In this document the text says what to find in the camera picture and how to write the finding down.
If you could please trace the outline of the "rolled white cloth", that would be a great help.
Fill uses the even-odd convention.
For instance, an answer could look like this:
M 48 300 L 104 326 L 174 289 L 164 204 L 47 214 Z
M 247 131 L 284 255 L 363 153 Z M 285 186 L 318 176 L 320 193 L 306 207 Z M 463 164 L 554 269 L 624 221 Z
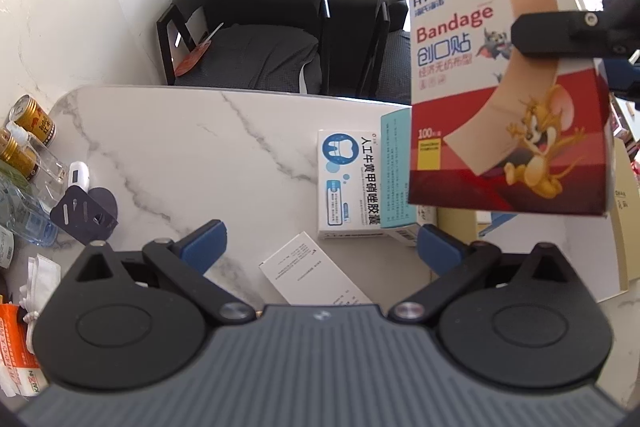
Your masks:
M 61 267 L 43 255 L 29 257 L 27 281 L 20 287 L 20 307 L 25 310 L 23 321 L 35 322 L 61 282 Z

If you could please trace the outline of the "clear plastic water bottle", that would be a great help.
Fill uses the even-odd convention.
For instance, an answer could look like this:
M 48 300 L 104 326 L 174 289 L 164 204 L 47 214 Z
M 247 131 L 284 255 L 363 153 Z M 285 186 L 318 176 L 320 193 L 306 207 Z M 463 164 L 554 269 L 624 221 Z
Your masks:
M 1 225 L 24 241 L 50 247 L 58 228 L 32 195 L 21 191 L 8 179 L 1 179 Z

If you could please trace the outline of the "orange white tissue pack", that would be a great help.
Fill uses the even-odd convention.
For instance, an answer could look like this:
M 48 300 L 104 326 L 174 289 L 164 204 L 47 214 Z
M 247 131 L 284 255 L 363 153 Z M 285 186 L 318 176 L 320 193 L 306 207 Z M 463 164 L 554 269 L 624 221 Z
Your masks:
M 1 390 L 7 397 L 39 395 L 48 382 L 26 346 L 26 324 L 18 318 L 18 306 L 2 303 L 0 313 Z

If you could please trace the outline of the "red white bandage box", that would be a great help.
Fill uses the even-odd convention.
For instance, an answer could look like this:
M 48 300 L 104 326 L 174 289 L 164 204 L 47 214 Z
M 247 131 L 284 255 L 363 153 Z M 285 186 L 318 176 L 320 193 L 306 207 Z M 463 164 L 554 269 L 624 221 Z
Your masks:
M 612 186 L 608 90 L 591 58 L 529 58 L 527 13 L 580 0 L 408 0 L 414 205 L 601 216 Z

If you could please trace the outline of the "gold drink can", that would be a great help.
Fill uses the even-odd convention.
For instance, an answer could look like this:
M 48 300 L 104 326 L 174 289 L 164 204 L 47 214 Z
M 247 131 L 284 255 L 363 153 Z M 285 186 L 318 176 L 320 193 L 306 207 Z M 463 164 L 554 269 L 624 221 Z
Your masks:
M 9 121 L 35 135 L 44 145 L 49 145 L 55 137 L 53 119 L 29 94 L 21 96 L 11 107 Z

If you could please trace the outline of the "teal white bear medicine box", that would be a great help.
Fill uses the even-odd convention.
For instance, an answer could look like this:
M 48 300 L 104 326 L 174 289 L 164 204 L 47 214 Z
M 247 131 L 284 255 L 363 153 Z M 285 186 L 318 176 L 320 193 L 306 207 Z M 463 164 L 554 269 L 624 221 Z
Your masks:
M 437 211 L 409 202 L 411 108 L 381 118 L 381 224 L 401 244 L 416 247 L 423 225 L 437 225 Z

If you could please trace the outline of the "white grey slim box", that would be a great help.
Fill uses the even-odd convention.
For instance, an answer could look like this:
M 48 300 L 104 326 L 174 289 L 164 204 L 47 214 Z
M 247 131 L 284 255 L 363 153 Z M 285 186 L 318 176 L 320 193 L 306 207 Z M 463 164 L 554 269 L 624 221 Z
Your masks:
M 258 268 L 292 306 L 374 305 L 306 232 L 295 235 Z

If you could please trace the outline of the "white blue tooth medicine box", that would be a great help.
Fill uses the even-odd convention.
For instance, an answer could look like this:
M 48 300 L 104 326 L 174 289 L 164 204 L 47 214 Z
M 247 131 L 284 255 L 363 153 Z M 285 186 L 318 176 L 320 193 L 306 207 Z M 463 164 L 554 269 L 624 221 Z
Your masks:
M 317 156 L 320 239 L 382 236 L 380 132 L 320 130 Z

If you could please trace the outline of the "tan cardboard shoe box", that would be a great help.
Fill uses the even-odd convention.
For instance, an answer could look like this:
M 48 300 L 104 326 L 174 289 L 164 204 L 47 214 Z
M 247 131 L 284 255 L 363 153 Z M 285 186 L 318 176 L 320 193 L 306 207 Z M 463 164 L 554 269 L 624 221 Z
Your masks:
M 527 254 L 535 244 L 553 243 L 599 303 L 628 291 L 620 280 L 612 207 L 604 217 L 500 215 L 464 209 L 437 210 L 437 225 L 463 243 L 485 239 L 505 253 Z

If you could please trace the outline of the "black dining chair left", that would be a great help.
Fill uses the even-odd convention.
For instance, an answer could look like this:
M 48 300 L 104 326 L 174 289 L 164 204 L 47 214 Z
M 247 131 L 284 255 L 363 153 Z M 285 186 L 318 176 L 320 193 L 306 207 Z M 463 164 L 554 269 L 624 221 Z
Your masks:
M 329 92 L 329 0 L 172 0 L 156 23 L 169 86 Z

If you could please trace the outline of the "clear glass spray bottle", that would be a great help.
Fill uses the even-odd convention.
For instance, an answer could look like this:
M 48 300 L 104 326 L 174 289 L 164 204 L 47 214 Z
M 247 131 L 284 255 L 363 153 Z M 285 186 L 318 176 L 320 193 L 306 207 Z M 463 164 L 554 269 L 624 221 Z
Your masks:
M 67 170 L 34 135 L 10 121 L 1 129 L 1 160 L 13 167 L 41 196 L 59 200 L 67 188 Z

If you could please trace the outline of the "black metal phone stand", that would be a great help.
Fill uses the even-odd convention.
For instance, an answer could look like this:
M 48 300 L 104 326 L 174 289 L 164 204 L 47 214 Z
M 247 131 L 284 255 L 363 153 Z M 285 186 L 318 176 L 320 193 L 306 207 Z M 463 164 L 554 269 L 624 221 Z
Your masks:
M 106 241 L 118 225 L 114 194 L 104 187 L 70 186 L 50 212 L 51 221 L 82 245 Z

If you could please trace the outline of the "tan shoe box lid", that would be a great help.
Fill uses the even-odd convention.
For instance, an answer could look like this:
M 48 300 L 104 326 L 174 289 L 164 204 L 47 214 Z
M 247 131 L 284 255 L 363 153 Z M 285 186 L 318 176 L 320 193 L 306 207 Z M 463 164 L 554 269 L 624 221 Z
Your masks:
M 639 187 L 622 140 L 614 140 L 614 153 L 612 220 L 620 280 L 628 286 L 639 278 Z

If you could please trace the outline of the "white digital thermometer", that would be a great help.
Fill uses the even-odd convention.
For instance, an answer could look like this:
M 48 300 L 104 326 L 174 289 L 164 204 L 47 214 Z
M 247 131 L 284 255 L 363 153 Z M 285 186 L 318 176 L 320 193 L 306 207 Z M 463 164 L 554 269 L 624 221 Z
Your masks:
M 85 161 L 75 160 L 70 163 L 67 173 L 67 186 L 78 187 L 85 193 L 89 193 L 91 176 L 90 169 Z

